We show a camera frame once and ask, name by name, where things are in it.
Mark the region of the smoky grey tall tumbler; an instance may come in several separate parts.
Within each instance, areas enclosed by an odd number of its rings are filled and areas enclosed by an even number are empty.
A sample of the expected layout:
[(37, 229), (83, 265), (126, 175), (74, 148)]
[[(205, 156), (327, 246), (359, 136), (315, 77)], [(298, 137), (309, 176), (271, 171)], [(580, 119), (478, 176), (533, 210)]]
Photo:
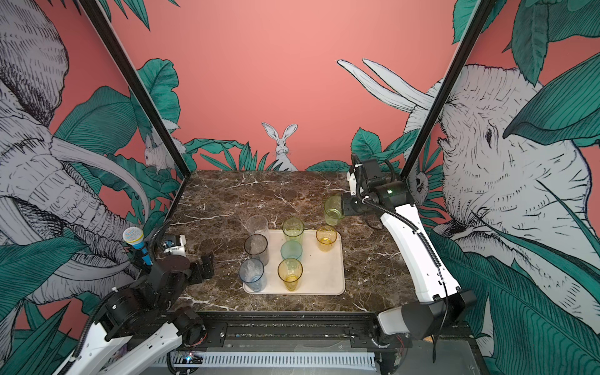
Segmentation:
[(263, 234), (251, 234), (245, 239), (244, 251), (250, 258), (256, 258), (266, 266), (269, 262), (269, 242)]

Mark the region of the short amber tumbler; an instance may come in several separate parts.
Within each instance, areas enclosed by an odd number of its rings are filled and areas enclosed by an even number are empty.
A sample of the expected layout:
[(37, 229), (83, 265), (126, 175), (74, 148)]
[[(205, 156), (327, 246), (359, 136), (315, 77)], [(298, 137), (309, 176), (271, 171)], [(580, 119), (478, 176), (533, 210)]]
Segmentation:
[(338, 232), (329, 225), (321, 226), (316, 231), (317, 246), (322, 252), (329, 252), (338, 240)]

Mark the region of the tall green tumbler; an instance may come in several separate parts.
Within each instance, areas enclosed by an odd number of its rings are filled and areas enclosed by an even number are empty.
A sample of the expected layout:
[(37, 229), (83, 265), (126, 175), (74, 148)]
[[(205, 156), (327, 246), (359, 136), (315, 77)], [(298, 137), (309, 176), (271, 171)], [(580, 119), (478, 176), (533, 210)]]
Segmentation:
[(297, 217), (290, 217), (284, 221), (282, 225), (282, 231), (287, 241), (294, 241), (303, 243), (303, 234), (305, 231), (305, 225), (302, 220)]

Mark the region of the clear tall plastic tumbler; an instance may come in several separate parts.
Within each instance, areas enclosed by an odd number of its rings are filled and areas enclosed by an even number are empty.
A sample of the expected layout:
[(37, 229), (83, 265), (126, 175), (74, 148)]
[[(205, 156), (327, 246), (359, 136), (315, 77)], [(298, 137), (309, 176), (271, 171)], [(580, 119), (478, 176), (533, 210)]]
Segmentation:
[(245, 229), (250, 234), (261, 234), (264, 237), (269, 237), (269, 223), (266, 217), (262, 215), (254, 215), (245, 221)]

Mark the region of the tall amber tumbler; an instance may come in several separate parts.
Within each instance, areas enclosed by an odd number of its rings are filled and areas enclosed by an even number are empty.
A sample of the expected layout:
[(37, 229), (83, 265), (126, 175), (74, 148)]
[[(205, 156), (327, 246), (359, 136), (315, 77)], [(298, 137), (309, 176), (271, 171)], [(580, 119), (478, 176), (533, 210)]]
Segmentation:
[(279, 263), (277, 275), (283, 281), (286, 289), (294, 292), (303, 276), (303, 270), (303, 264), (298, 259), (287, 258)]

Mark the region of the short green tumbler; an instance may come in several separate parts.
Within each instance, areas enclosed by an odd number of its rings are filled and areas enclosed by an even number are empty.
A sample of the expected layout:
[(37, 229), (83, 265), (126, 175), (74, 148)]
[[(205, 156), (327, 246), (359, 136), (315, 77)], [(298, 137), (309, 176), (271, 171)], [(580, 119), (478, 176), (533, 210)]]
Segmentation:
[(323, 210), (327, 225), (337, 226), (345, 218), (342, 212), (342, 196), (332, 195), (329, 197), (324, 203)]

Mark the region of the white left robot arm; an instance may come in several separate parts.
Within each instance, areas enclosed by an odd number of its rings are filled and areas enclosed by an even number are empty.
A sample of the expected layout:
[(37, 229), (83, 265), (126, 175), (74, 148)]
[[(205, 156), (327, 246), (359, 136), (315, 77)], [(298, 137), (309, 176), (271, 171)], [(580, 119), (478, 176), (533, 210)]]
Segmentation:
[(187, 286), (214, 276), (214, 256), (168, 255), (137, 281), (104, 298), (57, 374), (139, 374), (160, 356), (204, 343), (208, 331), (190, 306), (173, 306)]

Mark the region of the pale blue tall tumbler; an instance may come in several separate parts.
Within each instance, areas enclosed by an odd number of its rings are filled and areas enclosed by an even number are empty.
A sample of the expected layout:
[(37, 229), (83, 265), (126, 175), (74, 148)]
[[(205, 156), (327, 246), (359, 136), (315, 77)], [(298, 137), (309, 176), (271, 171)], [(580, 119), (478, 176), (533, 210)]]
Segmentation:
[(263, 262), (258, 258), (247, 259), (240, 265), (238, 276), (251, 292), (261, 292), (267, 286)]

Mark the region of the frosted teal textured tumbler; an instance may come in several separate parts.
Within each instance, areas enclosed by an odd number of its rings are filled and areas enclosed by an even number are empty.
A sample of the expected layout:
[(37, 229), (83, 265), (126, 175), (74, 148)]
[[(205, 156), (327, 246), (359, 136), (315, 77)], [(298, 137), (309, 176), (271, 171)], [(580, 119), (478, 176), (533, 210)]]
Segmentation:
[(290, 240), (281, 245), (282, 259), (296, 259), (300, 261), (303, 256), (303, 246), (297, 241)]

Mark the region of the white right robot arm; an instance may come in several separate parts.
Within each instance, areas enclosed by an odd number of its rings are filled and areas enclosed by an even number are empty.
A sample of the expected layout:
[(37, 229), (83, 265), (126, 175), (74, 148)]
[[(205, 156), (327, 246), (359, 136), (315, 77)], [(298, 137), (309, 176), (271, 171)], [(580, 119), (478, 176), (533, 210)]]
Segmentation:
[(417, 301), (380, 312), (386, 335), (409, 334), (416, 339), (437, 336), (467, 315), (477, 297), (462, 288), (443, 264), (428, 237), (408, 188), (400, 181), (364, 189), (348, 175), (349, 192), (342, 195), (342, 213), (375, 213), (390, 233), (408, 267)]

